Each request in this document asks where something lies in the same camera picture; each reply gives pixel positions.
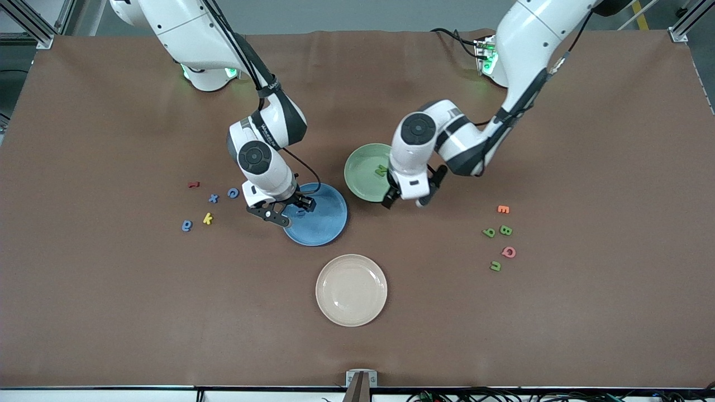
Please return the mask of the brown table cover mat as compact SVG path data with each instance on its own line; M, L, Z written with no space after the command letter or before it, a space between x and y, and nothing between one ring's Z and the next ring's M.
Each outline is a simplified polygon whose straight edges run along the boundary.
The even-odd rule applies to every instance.
M715 381L715 116L686 44L584 33L483 176L385 209L348 190L353 150L437 99L484 121L504 91L436 33L249 41L303 109L293 152L344 194L345 231L302 247L227 197L250 83L197 91L154 37L59 37L0 146L0 386ZM347 254L388 283L353 328L315 299Z

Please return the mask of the green plate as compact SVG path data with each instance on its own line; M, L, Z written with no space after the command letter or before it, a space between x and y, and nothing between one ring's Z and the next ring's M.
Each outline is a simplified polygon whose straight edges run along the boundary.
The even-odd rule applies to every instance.
M369 203L382 203L390 188L386 176L374 173L379 165L388 167L391 146L380 143L363 145L347 158L343 176L348 188Z

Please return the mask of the grey metal bracket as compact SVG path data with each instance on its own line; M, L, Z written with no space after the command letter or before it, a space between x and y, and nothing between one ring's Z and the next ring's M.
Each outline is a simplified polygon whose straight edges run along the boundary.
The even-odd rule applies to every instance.
M345 387L349 387L355 378L361 379L360 385L367 384L368 387L378 387L378 372L368 368L351 369L345 374Z

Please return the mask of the blue plate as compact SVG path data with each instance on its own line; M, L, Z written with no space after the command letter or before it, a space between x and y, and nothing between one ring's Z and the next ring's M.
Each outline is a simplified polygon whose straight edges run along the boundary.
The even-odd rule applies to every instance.
M286 235L300 245L329 244L340 236L347 224L347 202L338 190L322 183L314 199L314 211L302 217L289 217L293 224L284 229Z

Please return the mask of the dark metal post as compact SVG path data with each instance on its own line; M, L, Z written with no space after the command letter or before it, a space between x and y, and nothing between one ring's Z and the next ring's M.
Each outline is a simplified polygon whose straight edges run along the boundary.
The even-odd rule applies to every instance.
M347 387L342 402L370 402L370 387L367 384L360 385L361 379L357 377L352 384Z

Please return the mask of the beige plate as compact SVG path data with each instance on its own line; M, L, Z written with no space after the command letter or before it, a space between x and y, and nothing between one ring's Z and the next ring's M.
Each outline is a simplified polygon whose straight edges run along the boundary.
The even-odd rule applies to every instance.
M381 267L364 255L340 255L320 271L315 285L318 308L342 327L368 325L380 315L388 297Z

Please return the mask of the aluminium frame profile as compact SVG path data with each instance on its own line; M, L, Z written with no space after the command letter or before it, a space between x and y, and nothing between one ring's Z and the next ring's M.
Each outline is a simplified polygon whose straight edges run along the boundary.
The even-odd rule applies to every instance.
M668 28L672 42L687 42L687 33L713 7L715 0L686 0L676 12L677 22Z
M38 49L50 49L57 31L25 0L0 0L0 9L37 42Z

